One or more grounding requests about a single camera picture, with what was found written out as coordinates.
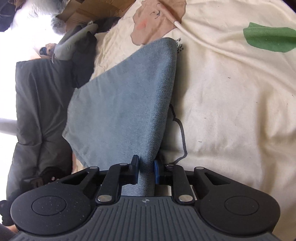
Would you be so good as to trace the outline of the black garment pile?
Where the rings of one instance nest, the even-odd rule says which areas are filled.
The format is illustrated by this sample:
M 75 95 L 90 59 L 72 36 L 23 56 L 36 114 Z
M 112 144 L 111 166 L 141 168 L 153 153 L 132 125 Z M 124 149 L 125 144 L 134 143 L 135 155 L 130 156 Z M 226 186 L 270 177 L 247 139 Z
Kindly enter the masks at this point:
M 86 84 L 94 71 L 94 61 L 96 56 L 97 38 L 96 34 L 107 33 L 120 20 L 119 16 L 103 18 L 94 21 L 86 26 L 85 37 L 79 40 L 75 46 L 72 62 L 72 87 L 80 88 Z

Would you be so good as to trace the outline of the brown teddy bear toy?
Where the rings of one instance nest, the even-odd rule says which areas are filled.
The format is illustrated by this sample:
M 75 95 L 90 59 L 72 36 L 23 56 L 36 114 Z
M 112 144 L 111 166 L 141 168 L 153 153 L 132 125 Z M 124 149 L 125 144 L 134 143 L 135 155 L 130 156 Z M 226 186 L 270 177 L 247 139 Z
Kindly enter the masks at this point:
M 49 44 L 46 44 L 44 47 L 42 47 L 42 48 L 39 50 L 39 54 L 40 54 L 41 56 L 52 57 L 53 54 L 54 54 L 54 50 L 55 50 L 56 45 L 57 45 L 57 44 L 55 44 L 55 43 L 49 43 Z

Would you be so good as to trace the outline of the grey plush toy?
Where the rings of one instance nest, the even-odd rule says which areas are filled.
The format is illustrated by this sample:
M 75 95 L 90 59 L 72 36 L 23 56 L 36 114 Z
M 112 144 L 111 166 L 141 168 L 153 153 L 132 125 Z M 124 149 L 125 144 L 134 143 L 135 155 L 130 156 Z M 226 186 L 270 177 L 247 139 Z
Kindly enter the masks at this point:
M 87 25 L 77 25 L 68 31 L 54 49 L 53 58 L 62 61 L 68 61 L 73 57 L 77 50 L 77 44 L 87 37 L 88 33 L 94 35 L 98 29 L 98 25 L 89 22 Z

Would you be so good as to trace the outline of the cream bear print bedsheet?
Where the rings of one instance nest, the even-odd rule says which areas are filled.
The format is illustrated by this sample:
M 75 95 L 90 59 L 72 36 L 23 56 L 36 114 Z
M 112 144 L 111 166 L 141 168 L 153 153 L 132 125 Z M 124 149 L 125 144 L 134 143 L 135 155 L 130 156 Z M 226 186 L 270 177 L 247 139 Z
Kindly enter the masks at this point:
M 283 1 L 136 1 L 97 45 L 90 80 L 162 38 L 177 44 L 156 157 L 273 196 L 295 240 L 295 12 Z

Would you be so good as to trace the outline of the light blue denim jeans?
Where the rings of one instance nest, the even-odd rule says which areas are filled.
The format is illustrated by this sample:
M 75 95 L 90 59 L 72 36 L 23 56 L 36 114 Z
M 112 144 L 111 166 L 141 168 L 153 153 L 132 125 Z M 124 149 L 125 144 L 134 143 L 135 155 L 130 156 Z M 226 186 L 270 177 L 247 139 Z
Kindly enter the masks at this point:
M 85 167 L 108 170 L 139 156 L 126 196 L 154 194 L 154 160 L 164 136 L 177 66 L 172 38 L 151 42 L 74 91 L 63 131 Z

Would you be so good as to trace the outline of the black cat paw glove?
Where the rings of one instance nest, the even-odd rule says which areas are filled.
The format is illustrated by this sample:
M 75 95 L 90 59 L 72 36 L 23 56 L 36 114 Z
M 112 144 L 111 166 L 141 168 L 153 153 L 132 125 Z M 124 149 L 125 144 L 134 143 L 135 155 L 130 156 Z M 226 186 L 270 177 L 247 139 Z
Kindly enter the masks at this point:
M 30 181 L 30 188 L 35 189 L 66 176 L 66 172 L 58 167 L 47 167 L 38 177 Z

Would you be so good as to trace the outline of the dark grey duvet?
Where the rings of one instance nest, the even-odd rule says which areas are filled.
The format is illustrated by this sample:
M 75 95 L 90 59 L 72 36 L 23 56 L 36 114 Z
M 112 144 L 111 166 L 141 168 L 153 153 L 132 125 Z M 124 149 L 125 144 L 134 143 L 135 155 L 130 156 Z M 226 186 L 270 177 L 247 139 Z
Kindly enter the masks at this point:
M 6 199 L 24 193 L 23 180 L 47 168 L 61 176 L 72 172 L 72 149 L 63 138 L 73 94 L 71 63 L 35 59 L 16 64 L 16 136 L 18 142 L 6 187 Z

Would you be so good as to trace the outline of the flattened brown cardboard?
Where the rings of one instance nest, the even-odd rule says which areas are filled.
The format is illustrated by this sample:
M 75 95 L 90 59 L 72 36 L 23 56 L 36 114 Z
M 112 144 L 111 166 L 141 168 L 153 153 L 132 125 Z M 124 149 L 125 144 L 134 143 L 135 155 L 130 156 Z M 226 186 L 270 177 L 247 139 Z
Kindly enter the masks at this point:
M 113 16 L 123 16 L 135 0 L 84 0 L 68 1 L 66 8 L 57 18 L 66 23 L 66 30 L 79 24 L 87 24 Z

